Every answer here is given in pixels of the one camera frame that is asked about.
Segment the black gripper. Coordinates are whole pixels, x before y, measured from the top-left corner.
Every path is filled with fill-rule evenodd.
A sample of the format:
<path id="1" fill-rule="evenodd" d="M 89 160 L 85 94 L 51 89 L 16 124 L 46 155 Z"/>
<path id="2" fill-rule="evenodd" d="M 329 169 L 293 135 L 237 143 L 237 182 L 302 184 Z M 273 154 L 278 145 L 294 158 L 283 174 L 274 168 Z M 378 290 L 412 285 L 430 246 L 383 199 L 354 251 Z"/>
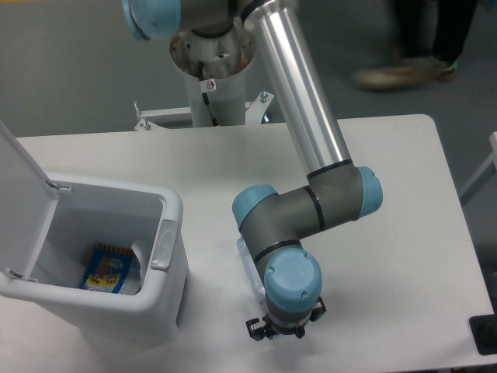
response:
<path id="1" fill-rule="evenodd" d="M 310 322 L 317 322 L 325 313 L 325 303 L 322 297 L 318 297 L 310 313 L 303 319 L 285 321 L 278 319 L 270 311 L 266 311 L 265 317 L 250 319 L 245 322 L 245 325 L 249 336 L 255 341 L 265 338 L 271 340 L 277 335 L 295 335 L 297 338 L 302 338 L 306 333 L 306 325 Z"/>

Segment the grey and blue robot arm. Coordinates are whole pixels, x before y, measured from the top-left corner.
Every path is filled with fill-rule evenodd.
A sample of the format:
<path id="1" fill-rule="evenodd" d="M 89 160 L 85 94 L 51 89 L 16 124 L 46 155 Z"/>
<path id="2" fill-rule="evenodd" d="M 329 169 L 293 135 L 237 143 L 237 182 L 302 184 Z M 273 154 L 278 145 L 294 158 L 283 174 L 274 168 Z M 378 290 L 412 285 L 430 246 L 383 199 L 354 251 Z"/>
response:
<path id="1" fill-rule="evenodd" d="M 308 184 L 277 193 L 267 184 L 243 190 L 232 204 L 245 241 L 245 268 L 263 294 L 264 316 L 250 319 L 254 340 L 302 337 L 326 310 L 321 268 L 303 238 L 374 213 L 381 183 L 353 164 L 321 89 L 297 20 L 295 1 L 125 1 L 125 19 L 138 40 L 167 40 L 187 76 L 196 127 L 242 124 L 238 78 L 260 54 Z"/>

